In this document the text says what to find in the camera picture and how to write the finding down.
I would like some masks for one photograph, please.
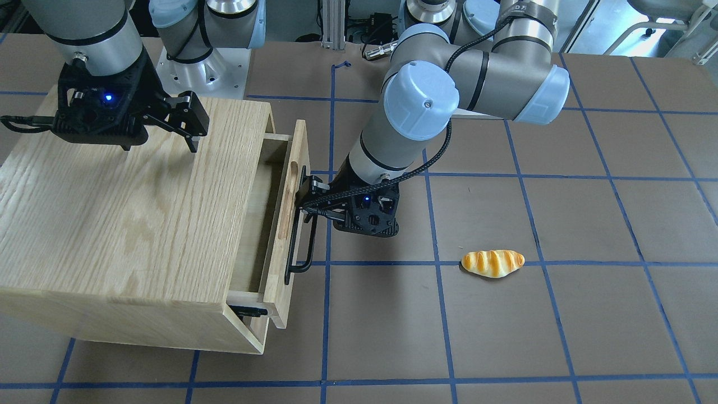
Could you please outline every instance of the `croissant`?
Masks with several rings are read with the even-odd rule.
[[[486,277],[505,277],[521,268],[525,262],[523,255],[509,249],[470,252],[461,260],[461,265],[469,272]]]

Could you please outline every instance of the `floor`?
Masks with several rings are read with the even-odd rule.
[[[279,132],[307,120],[325,178],[376,107],[386,62],[358,53],[269,43],[253,60],[246,98],[272,104]],[[62,64],[24,35],[0,37],[0,61],[4,114],[32,114]],[[321,228],[265,355],[0,315],[0,403],[718,403],[718,89],[682,59],[554,62],[573,80],[559,118],[457,120],[446,155],[402,184],[397,237]],[[527,263],[501,280],[459,268],[481,249]]]

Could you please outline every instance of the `wooden cabinet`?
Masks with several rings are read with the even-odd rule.
[[[275,134],[268,103],[202,102],[197,154],[150,127],[129,152],[23,136],[0,167],[0,311],[90,341],[264,351],[269,318],[287,323],[306,127]]]

